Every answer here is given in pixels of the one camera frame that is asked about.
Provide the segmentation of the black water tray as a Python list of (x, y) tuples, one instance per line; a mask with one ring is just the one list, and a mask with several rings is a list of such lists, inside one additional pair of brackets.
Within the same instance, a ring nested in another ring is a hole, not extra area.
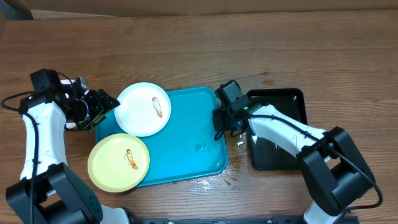
[[(307, 124), (304, 96), (298, 88), (250, 90), (250, 99), (269, 103), (284, 115)], [(256, 170), (299, 170), (294, 156), (275, 143), (257, 136), (248, 137), (251, 147), (251, 164)]]

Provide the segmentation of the yellow plate with ketchup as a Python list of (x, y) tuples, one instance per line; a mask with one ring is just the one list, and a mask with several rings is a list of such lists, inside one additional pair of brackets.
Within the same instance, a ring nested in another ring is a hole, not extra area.
[(88, 173), (101, 190), (119, 193), (136, 187), (146, 176), (149, 165), (149, 151), (139, 138), (112, 134), (90, 152)]

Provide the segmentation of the cardboard back panel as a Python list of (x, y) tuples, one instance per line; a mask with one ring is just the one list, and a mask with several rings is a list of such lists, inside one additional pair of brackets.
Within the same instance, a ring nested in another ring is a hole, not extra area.
[(107, 16), (397, 9), (397, 0), (25, 0), (31, 11)]

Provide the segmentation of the white plate with ketchup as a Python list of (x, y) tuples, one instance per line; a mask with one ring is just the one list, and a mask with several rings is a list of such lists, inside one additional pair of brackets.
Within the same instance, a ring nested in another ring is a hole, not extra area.
[(114, 110), (119, 127), (128, 134), (148, 137), (168, 123), (172, 106), (168, 94), (156, 84), (141, 82), (124, 89)]

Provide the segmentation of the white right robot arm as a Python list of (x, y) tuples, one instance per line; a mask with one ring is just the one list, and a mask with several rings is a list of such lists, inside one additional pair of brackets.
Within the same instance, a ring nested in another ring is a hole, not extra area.
[(377, 208), (383, 194), (351, 136), (302, 124), (272, 105), (213, 110), (215, 139), (225, 131), (250, 132), (270, 140), (295, 157), (308, 192), (310, 207), (297, 223), (342, 223), (353, 210)]

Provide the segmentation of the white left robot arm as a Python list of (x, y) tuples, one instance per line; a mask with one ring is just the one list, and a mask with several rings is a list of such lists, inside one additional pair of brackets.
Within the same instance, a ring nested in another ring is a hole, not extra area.
[(126, 208), (110, 208), (67, 165), (64, 132), (68, 123), (89, 131), (119, 101), (91, 90), (83, 77), (62, 83), (61, 73), (31, 74), (34, 90), (23, 92), (16, 109), (27, 131), (20, 181), (6, 190), (6, 201), (24, 223), (137, 223)]

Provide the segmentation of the teal plastic tray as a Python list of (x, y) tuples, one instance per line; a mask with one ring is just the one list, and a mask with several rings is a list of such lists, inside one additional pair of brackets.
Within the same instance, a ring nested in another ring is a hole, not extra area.
[[(136, 187), (219, 174), (228, 163), (224, 139), (214, 139), (212, 111), (218, 107), (214, 91), (195, 87), (166, 93), (172, 106), (166, 126), (154, 135), (136, 136), (150, 156), (149, 170)], [(112, 134), (128, 134), (119, 127), (114, 110), (95, 128), (96, 144)]]

